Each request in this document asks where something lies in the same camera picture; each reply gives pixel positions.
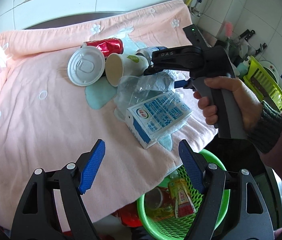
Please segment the person right hand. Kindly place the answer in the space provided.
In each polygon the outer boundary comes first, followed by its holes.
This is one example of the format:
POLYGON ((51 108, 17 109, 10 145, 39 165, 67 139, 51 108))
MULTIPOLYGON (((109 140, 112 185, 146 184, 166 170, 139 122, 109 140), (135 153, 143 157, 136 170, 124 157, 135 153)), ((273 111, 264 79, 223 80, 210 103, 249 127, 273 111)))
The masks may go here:
MULTIPOLYGON (((241 111, 246 132, 251 132, 257 126, 263 110, 262 103, 241 80, 220 76, 206 78, 204 83, 209 88, 226 89, 232 92, 241 111)), ((194 98, 198 100, 198 107, 202 110, 206 123, 215 125, 218 121, 217 106, 212 105, 208 97, 201 96, 198 91, 194 92, 194 98)))

